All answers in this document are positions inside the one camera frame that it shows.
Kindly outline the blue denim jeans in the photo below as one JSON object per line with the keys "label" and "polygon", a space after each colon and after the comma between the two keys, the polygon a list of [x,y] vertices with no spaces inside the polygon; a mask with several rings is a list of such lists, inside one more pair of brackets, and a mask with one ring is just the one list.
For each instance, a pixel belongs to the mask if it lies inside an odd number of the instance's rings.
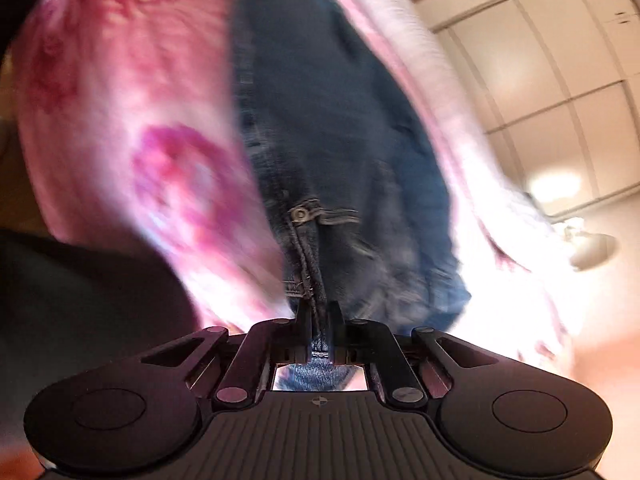
{"label": "blue denim jeans", "polygon": [[277,385],[343,389],[326,356],[326,309],[406,336],[446,330],[469,302],[450,199],[405,93],[335,0],[235,0],[242,138],[294,309],[314,322],[311,361]]}

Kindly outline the pink floral fleece blanket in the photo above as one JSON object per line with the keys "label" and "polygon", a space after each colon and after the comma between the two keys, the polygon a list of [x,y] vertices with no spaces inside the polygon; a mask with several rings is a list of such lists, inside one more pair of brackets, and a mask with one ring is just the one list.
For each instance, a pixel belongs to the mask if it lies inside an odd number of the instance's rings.
{"label": "pink floral fleece blanket", "polygon": [[[499,169],[410,0],[335,0],[418,115],[450,199],[469,302],[444,332],[568,376],[568,274],[552,227]],[[36,200],[62,242],[160,255],[202,324],[292,318],[284,255],[242,138],[235,0],[37,0],[11,42]]]}

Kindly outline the cream wardrobe cabinet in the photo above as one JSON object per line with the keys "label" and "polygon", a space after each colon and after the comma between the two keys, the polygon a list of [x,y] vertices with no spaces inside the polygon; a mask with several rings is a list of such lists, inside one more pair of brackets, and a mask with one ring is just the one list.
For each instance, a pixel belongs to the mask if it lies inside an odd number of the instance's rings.
{"label": "cream wardrobe cabinet", "polygon": [[639,0],[414,0],[506,176],[551,217],[639,186]]}

